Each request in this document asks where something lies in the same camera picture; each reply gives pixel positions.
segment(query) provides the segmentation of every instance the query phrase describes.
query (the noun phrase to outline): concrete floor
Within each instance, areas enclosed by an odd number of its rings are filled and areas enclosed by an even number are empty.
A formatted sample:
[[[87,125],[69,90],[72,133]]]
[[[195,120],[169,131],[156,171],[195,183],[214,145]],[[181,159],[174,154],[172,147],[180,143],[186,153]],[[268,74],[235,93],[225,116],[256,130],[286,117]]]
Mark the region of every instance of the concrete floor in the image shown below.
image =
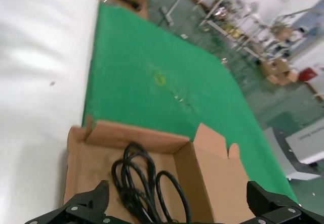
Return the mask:
[[[181,36],[218,58],[226,58],[229,69],[245,96],[262,130],[277,127],[295,133],[324,117],[324,104],[315,99],[301,82],[276,86],[265,80],[246,52],[236,52],[230,42],[208,25],[199,27],[205,13],[192,0],[181,0],[172,12],[175,25],[169,27],[160,12],[175,0],[149,0],[149,19],[157,26]],[[303,207],[324,215],[324,177],[312,181],[291,181],[291,187]]]

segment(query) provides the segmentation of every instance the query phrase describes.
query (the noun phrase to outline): black power cord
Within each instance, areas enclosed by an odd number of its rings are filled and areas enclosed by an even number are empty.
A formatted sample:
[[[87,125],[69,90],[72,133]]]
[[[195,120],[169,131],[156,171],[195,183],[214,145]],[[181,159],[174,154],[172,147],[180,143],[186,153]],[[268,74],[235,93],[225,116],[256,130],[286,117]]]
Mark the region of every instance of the black power cord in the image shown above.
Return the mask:
[[[132,162],[132,159],[138,156],[146,159],[148,179],[146,179],[144,173],[140,170],[140,168],[134,162]],[[122,165],[120,171],[121,182],[118,180],[116,174],[116,169],[119,165]],[[145,193],[135,187],[130,168],[132,168],[140,177],[141,182],[144,186]],[[179,183],[177,182],[175,177],[167,171],[160,171],[157,175],[155,175],[154,162],[148,155],[147,151],[145,151],[145,149],[141,145],[137,143],[130,143],[125,148],[123,159],[115,161],[112,165],[111,175],[123,205],[132,215],[134,215],[139,220],[140,223],[162,222],[155,205],[155,188],[158,200],[167,221],[176,222],[171,218],[168,212],[160,188],[160,179],[163,175],[165,175],[170,179],[180,195],[186,213],[186,222],[191,222],[189,204]]]

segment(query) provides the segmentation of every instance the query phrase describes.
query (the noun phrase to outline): green mat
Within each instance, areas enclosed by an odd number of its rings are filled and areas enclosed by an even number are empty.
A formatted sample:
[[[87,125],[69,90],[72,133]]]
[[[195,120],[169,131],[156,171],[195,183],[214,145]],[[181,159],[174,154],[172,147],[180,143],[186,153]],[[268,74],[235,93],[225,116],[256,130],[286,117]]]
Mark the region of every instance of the green mat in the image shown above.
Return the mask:
[[[122,8],[99,8],[87,114],[191,139],[203,122],[239,144],[250,179],[296,199],[220,61]]]

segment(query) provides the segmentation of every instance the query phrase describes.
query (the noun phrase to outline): white machine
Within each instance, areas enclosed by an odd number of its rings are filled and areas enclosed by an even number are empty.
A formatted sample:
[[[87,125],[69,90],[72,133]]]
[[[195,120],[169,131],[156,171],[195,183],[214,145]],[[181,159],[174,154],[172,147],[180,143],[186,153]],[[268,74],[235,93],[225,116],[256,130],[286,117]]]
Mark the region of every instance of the white machine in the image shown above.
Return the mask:
[[[324,159],[324,119],[287,137],[286,141],[301,163]]]
[[[292,135],[273,127],[264,135],[287,178],[311,180],[324,175],[313,164],[324,159],[324,119]]]

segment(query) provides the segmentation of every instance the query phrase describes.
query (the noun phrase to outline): white table surface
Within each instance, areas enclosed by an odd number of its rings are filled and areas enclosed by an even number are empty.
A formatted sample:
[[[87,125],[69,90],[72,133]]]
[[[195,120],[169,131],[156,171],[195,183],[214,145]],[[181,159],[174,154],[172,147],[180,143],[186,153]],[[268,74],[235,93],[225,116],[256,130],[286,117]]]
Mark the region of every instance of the white table surface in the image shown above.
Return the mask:
[[[0,0],[0,224],[61,204],[97,10],[97,0]]]

